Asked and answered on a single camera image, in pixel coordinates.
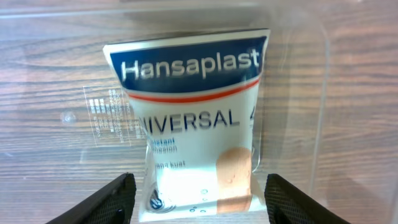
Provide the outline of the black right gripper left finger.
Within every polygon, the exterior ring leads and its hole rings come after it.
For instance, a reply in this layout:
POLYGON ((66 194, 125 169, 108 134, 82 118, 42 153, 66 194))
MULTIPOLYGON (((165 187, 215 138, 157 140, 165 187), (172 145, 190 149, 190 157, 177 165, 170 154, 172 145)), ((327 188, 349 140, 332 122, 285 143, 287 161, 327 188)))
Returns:
POLYGON ((136 196, 132 173, 124 173, 49 224, 129 224, 136 196))

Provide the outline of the white Hansaplast plaster box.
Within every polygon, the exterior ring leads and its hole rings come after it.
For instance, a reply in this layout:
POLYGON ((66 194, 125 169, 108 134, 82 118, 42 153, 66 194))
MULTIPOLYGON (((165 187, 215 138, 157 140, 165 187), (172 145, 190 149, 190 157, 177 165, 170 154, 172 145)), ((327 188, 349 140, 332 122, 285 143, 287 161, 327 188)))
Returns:
POLYGON ((269 29, 109 44, 147 136, 141 222, 266 209, 252 171, 269 29))

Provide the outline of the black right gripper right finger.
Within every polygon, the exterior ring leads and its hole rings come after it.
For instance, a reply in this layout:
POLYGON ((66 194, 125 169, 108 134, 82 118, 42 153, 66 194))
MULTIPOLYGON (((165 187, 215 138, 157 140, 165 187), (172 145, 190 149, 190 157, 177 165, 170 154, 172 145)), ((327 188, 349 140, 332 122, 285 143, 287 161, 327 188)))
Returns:
POLYGON ((278 174, 264 191, 270 224, 349 224, 278 174))

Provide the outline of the clear plastic container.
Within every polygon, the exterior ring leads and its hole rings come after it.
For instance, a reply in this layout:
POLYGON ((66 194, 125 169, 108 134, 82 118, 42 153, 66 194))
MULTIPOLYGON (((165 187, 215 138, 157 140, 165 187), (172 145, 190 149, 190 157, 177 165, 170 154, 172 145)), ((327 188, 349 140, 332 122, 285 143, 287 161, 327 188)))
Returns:
POLYGON ((396 223, 396 1, 2 1, 1 222, 46 223, 125 172, 141 200, 146 140, 104 45, 260 27, 260 185, 396 223))

